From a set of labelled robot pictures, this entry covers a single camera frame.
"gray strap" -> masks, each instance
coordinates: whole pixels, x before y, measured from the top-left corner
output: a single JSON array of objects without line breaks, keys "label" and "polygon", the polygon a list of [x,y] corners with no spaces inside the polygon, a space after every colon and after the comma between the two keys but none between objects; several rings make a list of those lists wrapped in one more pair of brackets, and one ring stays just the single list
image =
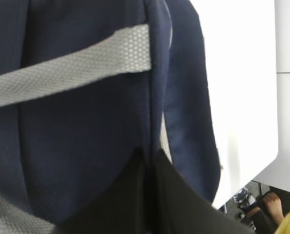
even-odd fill
[{"label": "gray strap", "polygon": [[0,107],[118,74],[149,71],[149,50],[147,24],[118,30],[81,51],[0,76]]},{"label": "gray strap", "polygon": [[0,234],[49,234],[55,226],[8,203],[0,196]]}]

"black fabric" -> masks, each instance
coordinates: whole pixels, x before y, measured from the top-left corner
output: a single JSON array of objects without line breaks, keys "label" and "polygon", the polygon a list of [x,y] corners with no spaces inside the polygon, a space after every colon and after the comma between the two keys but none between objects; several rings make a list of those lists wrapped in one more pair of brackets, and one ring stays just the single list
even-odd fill
[{"label": "black fabric", "polygon": [[[116,181],[94,203],[61,223],[52,234],[125,233],[143,234],[143,182],[145,161],[136,151]],[[188,187],[171,166],[164,152],[158,154],[152,187],[155,191],[151,214],[155,222],[147,226],[152,234],[249,234],[245,226],[213,209]]]},{"label": "black fabric", "polygon": [[52,234],[144,234],[144,155],[136,150],[114,183]]},{"label": "black fabric", "polygon": [[171,166],[161,150],[156,161],[159,234],[249,234],[200,198]]},{"label": "black fabric", "polygon": [[253,221],[258,234],[273,234],[278,227],[263,210],[259,210],[250,219]]}]

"foot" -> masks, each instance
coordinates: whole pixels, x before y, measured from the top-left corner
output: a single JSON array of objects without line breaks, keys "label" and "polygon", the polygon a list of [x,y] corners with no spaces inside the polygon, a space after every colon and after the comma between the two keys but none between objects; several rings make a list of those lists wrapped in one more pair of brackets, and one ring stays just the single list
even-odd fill
[{"label": "foot", "polygon": [[242,188],[238,191],[233,197],[232,201],[237,204],[237,207],[243,210],[243,212],[247,212],[250,210],[251,205],[253,205],[256,200],[252,196],[252,193],[246,188]]}]

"person's leg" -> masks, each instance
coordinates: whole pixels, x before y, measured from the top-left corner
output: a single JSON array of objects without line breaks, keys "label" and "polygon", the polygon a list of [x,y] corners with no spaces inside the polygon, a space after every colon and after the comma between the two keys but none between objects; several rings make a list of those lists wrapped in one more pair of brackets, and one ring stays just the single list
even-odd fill
[{"label": "person's leg", "polygon": [[248,211],[246,217],[253,221],[258,234],[272,234],[277,229],[277,225],[259,207]]}]

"chair leg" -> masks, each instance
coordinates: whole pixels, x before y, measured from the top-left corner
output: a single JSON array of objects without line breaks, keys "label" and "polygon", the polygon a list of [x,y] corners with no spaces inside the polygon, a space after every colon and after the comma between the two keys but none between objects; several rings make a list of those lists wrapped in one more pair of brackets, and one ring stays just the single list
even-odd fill
[{"label": "chair leg", "polygon": [[262,188],[261,188],[260,182],[258,182],[258,189],[259,189],[259,196],[262,196]]}]

